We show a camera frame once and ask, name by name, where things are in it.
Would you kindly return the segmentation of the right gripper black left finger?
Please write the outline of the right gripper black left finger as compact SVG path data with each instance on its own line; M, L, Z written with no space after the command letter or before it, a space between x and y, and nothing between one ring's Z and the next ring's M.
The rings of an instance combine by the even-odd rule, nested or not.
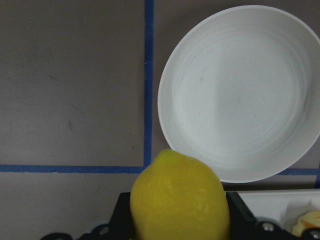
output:
M123 192L118 197L108 225L110 238L131 238L134 235L130 196L130 192Z

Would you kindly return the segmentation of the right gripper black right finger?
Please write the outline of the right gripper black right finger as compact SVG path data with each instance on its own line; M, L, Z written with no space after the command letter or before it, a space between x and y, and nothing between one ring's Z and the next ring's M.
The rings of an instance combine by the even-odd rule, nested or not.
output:
M226 199L229 207L231 237L254 238L257 218L236 191L228 191Z

